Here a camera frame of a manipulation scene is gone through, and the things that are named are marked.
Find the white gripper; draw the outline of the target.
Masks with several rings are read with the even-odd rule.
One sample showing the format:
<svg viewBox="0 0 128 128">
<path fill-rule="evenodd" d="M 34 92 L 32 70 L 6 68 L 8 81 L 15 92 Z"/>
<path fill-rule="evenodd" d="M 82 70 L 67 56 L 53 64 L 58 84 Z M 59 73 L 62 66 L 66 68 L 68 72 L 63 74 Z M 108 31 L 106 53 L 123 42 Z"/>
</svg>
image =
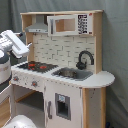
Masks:
<svg viewBox="0 0 128 128">
<path fill-rule="evenodd" d="M 11 51 L 17 58 L 29 54 L 29 47 L 17 37 L 17 33 L 13 33 L 11 30 L 3 31 L 0 34 L 0 49 L 4 52 Z"/>
</svg>

